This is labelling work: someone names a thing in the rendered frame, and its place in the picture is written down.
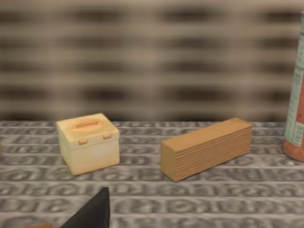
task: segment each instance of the black object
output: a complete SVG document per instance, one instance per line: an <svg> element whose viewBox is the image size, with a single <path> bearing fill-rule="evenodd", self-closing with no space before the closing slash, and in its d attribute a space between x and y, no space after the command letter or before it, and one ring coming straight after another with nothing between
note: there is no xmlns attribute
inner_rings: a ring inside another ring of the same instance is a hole
<svg viewBox="0 0 304 228"><path fill-rule="evenodd" d="M102 188L61 228L109 228L109 188Z"/></svg>

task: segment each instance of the brown striped background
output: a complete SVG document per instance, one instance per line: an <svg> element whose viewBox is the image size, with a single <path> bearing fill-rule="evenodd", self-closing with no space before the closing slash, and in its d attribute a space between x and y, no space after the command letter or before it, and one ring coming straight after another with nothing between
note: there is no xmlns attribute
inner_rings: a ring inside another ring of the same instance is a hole
<svg viewBox="0 0 304 228"><path fill-rule="evenodd" d="M303 0L1 0L0 120L285 121Z"/></svg>

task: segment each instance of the table surface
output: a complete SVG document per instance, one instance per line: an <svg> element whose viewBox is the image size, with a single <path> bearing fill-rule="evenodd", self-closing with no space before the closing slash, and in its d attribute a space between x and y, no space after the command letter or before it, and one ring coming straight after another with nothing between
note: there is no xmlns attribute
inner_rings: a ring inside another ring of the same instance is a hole
<svg viewBox="0 0 304 228"><path fill-rule="evenodd" d="M212 122L114 122L121 163L73 177L51 122L0 122L0 227L59 227L102 187L111 228L303 228L304 163L282 153L283 123L254 123L251 153L178 183L160 141Z"/></svg>

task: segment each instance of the cylindrical container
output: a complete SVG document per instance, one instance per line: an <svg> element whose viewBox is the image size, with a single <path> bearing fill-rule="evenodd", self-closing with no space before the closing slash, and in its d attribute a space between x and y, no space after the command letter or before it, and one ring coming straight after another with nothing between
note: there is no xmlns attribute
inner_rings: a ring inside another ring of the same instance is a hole
<svg viewBox="0 0 304 228"><path fill-rule="evenodd" d="M304 11L283 140L283 152L304 162Z"/></svg>

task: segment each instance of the orange handle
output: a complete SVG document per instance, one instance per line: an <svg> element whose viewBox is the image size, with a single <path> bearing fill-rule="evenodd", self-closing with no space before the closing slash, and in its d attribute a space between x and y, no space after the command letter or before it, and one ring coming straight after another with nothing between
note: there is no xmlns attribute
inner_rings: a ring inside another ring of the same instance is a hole
<svg viewBox="0 0 304 228"><path fill-rule="evenodd" d="M92 129L92 128L97 128L100 125L101 122L99 120L95 120L95 119L82 120L73 126L73 130Z"/></svg>

